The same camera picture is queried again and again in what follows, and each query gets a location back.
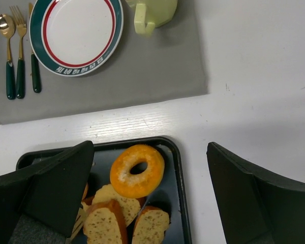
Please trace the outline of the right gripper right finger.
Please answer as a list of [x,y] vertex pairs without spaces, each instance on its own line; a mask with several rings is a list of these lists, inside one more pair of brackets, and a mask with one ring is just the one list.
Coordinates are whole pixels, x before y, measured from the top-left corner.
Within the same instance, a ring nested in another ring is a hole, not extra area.
[[227,243],[305,243],[305,183],[215,142],[206,155]]

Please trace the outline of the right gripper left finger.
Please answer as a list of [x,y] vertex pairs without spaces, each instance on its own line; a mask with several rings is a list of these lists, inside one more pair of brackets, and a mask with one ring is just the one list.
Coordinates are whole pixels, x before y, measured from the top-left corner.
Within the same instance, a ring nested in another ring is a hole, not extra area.
[[69,243],[94,157],[91,141],[0,176],[0,243]]

